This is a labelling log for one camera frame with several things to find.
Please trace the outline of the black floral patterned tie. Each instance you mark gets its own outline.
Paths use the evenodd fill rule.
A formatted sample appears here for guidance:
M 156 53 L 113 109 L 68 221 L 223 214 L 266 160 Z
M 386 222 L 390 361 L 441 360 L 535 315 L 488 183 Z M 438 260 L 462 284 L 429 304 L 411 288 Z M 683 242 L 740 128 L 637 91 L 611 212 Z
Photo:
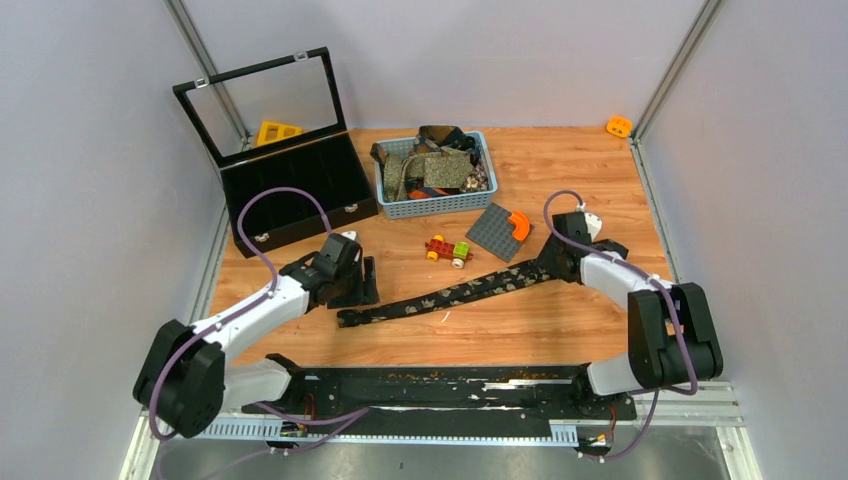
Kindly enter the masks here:
M 553 279 L 535 260 L 526 260 L 411 299 L 367 309 L 341 310 L 336 315 L 337 324 L 340 328 L 352 328 L 414 317 L 518 291 Z

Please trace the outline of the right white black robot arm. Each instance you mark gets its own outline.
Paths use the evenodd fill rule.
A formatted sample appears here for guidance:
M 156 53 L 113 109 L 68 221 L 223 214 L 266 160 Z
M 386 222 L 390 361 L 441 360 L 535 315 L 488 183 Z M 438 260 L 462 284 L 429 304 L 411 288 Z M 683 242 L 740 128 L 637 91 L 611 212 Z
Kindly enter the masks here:
M 611 395 L 677 388 L 723 373 L 724 359 L 704 289 L 649 275 L 627 260 L 622 244 L 601 239 L 601 220 L 581 211 L 546 220 L 551 234 L 537 261 L 552 277 L 602 294 L 627 313 L 627 351 L 590 363 L 571 403 L 596 417 Z

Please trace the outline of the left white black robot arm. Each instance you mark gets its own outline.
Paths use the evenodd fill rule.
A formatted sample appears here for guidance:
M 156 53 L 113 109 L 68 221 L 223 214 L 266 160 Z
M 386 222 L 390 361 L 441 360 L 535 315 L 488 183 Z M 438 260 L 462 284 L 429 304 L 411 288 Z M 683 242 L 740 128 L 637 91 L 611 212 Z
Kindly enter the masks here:
M 132 389 L 152 420 L 184 438 L 203 432 L 220 413 L 271 402 L 298 411 L 306 386 L 297 366 L 279 354 L 250 365 L 234 359 L 279 326 L 319 306 L 364 304 L 373 260 L 354 231 L 333 233 L 322 249 L 283 267 L 229 309 L 193 324 L 171 320 L 157 331 Z

